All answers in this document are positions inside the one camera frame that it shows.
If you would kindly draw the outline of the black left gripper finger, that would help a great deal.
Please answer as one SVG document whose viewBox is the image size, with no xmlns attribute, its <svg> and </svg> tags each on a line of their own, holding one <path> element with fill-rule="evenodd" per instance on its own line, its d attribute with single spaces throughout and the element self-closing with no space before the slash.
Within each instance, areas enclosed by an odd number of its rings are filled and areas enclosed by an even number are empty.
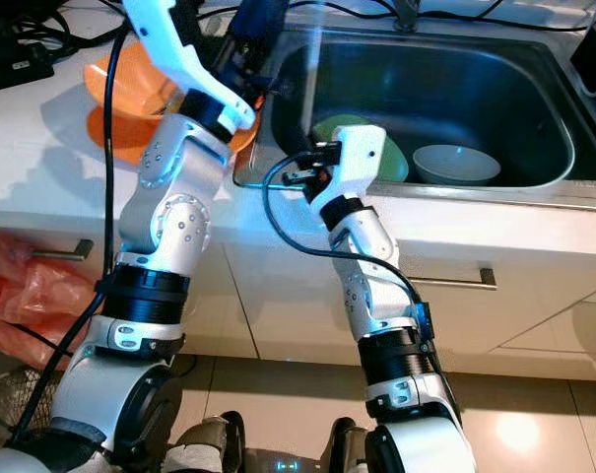
<svg viewBox="0 0 596 473">
<path fill-rule="evenodd" d="M 244 0 L 240 3 L 240 40 L 272 43 L 283 31 L 288 0 Z"/>
</svg>

